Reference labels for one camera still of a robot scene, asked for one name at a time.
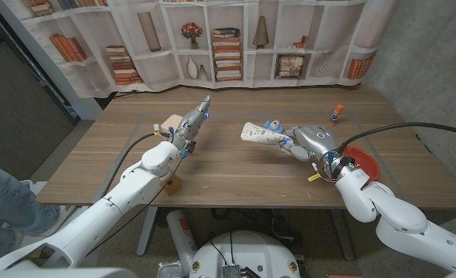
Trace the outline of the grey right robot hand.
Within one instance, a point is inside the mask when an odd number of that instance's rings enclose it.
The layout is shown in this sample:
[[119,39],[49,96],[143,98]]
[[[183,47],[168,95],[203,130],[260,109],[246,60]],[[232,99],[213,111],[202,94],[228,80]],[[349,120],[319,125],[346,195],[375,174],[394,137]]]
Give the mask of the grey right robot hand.
[[309,125],[292,127],[284,132],[287,138],[280,146],[299,161],[316,163],[319,168],[334,170],[342,155],[332,134],[323,126]]

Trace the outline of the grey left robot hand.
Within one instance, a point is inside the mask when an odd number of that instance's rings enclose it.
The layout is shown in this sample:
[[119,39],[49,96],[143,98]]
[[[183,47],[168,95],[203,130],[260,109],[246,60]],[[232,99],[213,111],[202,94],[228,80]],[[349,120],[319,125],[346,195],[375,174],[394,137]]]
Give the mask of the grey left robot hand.
[[208,95],[197,108],[188,112],[168,141],[179,150],[184,149],[196,137],[203,122],[209,117],[210,101],[211,96]]

